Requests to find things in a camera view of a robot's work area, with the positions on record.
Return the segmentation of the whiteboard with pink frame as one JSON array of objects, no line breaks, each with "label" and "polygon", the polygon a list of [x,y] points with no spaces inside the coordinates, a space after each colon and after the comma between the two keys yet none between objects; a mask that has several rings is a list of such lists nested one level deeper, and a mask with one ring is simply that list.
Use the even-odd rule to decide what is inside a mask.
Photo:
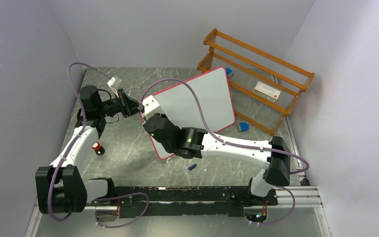
[{"label": "whiteboard with pink frame", "polygon": [[[176,126],[209,127],[217,133],[235,122],[227,74],[223,67],[210,70],[153,94],[164,113]],[[168,154],[151,138],[160,159]]]}]

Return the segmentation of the blue marker cap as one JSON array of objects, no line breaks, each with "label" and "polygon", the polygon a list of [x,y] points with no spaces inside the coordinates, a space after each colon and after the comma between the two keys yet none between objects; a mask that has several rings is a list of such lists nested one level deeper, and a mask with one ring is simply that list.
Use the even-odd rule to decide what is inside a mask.
[{"label": "blue marker cap", "polygon": [[188,167],[188,170],[193,170],[193,169],[195,169],[196,167],[197,167],[197,164],[195,163],[195,164],[191,165],[190,167]]}]

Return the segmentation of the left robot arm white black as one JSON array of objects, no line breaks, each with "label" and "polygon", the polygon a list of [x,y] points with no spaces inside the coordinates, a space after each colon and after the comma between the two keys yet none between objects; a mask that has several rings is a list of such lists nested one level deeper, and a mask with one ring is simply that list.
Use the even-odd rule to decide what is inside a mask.
[{"label": "left robot arm white black", "polygon": [[101,138],[106,117],[122,114],[125,118],[139,113],[139,103],[123,89],[117,96],[102,101],[100,90],[93,85],[79,92],[81,108],[77,113],[74,133],[68,145],[49,166],[35,173],[38,206],[42,214],[82,212],[87,203],[98,199],[104,205],[116,201],[112,178],[83,181],[80,172],[91,147]]}]

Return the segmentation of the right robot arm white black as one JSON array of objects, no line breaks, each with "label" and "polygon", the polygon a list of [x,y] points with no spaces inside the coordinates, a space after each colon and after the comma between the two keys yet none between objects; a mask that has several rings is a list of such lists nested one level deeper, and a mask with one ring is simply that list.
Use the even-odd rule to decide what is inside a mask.
[{"label": "right robot arm white black", "polygon": [[143,127],[168,154],[186,159],[228,158],[257,165],[260,170],[246,192],[251,204],[259,204],[274,187],[290,185],[291,155],[279,136],[269,141],[226,137],[205,128],[180,128],[160,113],[144,116]]}]

